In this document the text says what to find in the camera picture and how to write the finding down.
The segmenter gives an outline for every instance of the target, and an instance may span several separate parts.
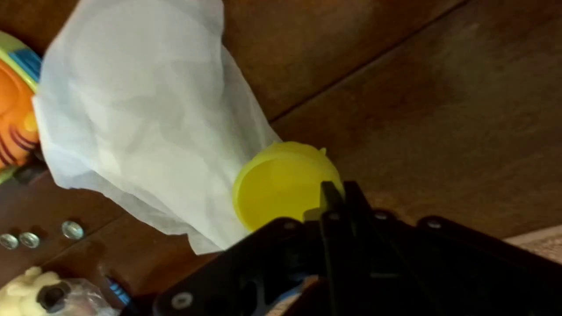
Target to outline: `wooden surface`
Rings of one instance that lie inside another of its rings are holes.
[[[77,222],[86,238],[123,217],[123,211],[93,192],[60,190],[49,175],[31,185],[9,182],[0,187],[0,234],[19,236],[33,233],[40,238],[37,250],[19,247],[14,252],[0,248],[0,285],[21,275],[31,264],[42,266],[63,250],[77,245],[61,234],[61,224]]]
[[[2,0],[0,31],[44,53],[77,0]]]
[[[74,6],[2,0],[0,31],[42,53]],[[274,129],[325,147],[372,204],[409,222],[442,215],[497,238],[562,224],[560,3],[225,6],[225,43]],[[51,204],[58,194],[14,196]],[[46,268],[100,283],[103,266],[144,296],[205,261],[184,238],[123,213]]]
[[[464,0],[226,0],[225,45],[277,118]]]
[[[195,257],[184,236],[167,238],[123,217],[44,268],[67,278],[86,278],[100,289],[107,289],[100,275],[105,269],[130,294],[144,298],[170,289],[211,259]]]
[[[562,3],[469,3],[274,124],[404,219],[562,224]]]

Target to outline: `white plastic bag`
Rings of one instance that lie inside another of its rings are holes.
[[[81,0],[33,101],[54,182],[190,234],[197,254],[244,238],[230,189],[277,138],[221,34],[221,0]]]

